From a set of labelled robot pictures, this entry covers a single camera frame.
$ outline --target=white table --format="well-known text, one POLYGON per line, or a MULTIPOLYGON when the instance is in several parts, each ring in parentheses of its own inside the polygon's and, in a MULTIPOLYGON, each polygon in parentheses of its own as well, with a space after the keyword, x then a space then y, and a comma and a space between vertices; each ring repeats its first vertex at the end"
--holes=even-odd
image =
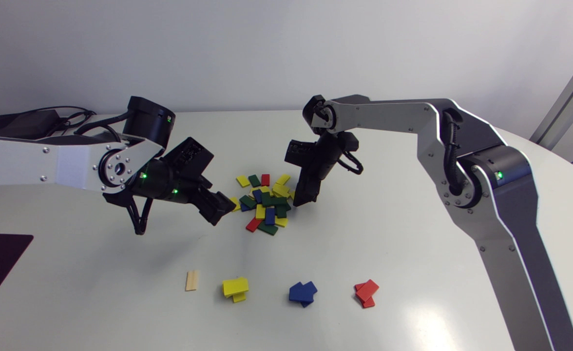
MULTIPOLYGON (((0 350, 511 350, 478 251, 417 162, 416 136, 354 132, 364 173, 335 167, 275 237, 244 229, 251 212, 213 227, 192 205, 159 201, 138 237, 98 193, 0 187, 0 233, 35 236, 0 287, 0 350), (184 292, 191 269, 199 289, 184 292), (240 275, 250 291, 233 304, 220 286, 240 275), (377 305, 363 310, 353 285, 369 278, 377 305), (315 302, 289 303, 289 287, 309 280, 315 302)), ((573 320, 573 166, 501 134, 532 162, 538 226, 573 320)), ((170 149, 187 136, 215 154, 213 190, 237 197, 249 189, 241 174, 288 173, 295 187, 287 145, 316 140, 300 111, 177 114, 170 149)))

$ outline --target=stack of yellow blocks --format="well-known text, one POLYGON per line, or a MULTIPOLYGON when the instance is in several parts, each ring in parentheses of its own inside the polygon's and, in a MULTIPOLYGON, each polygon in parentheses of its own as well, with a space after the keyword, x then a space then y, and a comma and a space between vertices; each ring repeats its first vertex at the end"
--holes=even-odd
POLYGON ((226 298, 232 297, 233 303, 246 300, 246 291, 249 291, 249 286, 246 278, 239 277, 231 280, 224 280, 222 282, 224 287, 224 296, 226 298))

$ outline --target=white wall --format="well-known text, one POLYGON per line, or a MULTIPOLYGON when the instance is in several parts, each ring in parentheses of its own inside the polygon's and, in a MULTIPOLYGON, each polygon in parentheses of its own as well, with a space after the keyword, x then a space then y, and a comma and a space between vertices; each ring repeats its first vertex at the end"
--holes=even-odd
POLYGON ((529 137, 573 74, 573 0, 0 0, 0 113, 454 98, 529 137))

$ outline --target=green block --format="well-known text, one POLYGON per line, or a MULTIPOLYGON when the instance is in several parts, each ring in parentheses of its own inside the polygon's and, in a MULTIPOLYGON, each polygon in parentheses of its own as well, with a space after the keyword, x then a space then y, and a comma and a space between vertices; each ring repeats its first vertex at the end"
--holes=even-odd
POLYGON ((271 234, 271 235, 275 235, 276 232, 278 231, 278 227, 276 227, 275 225, 267 225, 264 222, 261 222, 258 225, 258 228, 262 231, 264 231, 267 234, 271 234))
POLYGON ((277 206, 276 207, 276 217, 286 218, 287 217, 287 208, 284 206, 277 206))
POLYGON ((240 201, 242 204, 246 204, 246 206, 249 207, 249 208, 251 208, 251 209, 256 208, 256 201, 255 201, 255 200, 252 200, 251 198, 249 198, 248 195, 243 195, 243 196, 239 199, 239 201, 240 201))
POLYGON ((253 187, 260 187, 260 180, 258 180, 258 177, 256 176, 256 174, 252 174, 248 177, 249 182, 251 183, 251 186, 253 187))
POLYGON ((262 193, 260 195, 260 198, 262 200, 263 207, 269 207, 269 206, 273 205, 272 201, 271 201, 272 198, 271 198, 271 195, 269 195, 269 193, 262 193))

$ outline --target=yellow block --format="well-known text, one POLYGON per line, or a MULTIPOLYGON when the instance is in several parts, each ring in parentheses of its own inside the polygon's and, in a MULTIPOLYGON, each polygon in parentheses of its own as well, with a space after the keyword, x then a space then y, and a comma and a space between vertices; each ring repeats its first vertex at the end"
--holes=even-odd
POLYGON ((231 297, 238 293, 245 293, 246 291, 249 291, 247 279, 243 277, 224 280, 222 285, 224 287, 224 296, 226 297, 231 297))
POLYGON ((265 219, 265 208, 261 205, 256 207, 256 219, 265 219))
POLYGON ((274 194, 280 195, 282 197, 288 197, 289 196, 288 195, 288 192, 290 190, 289 187, 283 186, 282 184, 278 184, 278 183, 274 184, 272 190, 273 190, 274 194))
POLYGON ((237 302, 242 302, 246 300, 246 293, 236 293, 232 296, 232 301, 236 304, 237 302))
POLYGON ((238 198, 231 197, 231 198, 230 198, 230 201, 232 201, 233 204, 237 205, 237 206, 235 207, 235 209, 232 210, 233 212, 239 211, 239 210, 241 209, 241 204, 239 204, 239 199, 238 199, 238 198))
POLYGON ((276 184, 280 184, 281 186, 283 186, 288 182, 289 179, 291 179, 290 175, 283 174, 280 176, 280 178, 278 178, 278 180, 276 180, 276 184))
POLYGON ((288 218, 278 218, 276 217, 276 225, 279 225, 280 227, 287 227, 288 224, 288 218))
POLYGON ((240 186, 241 186, 242 188, 244 188, 244 187, 246 187, 246 186, 249 186, 249 180, 248 180, 248 178, 247 178, 246 176, 244 176, 244 175, 238 176, 238 177, 237 177, 237 182, 239 182, 239 184, 240 184, 240 186))

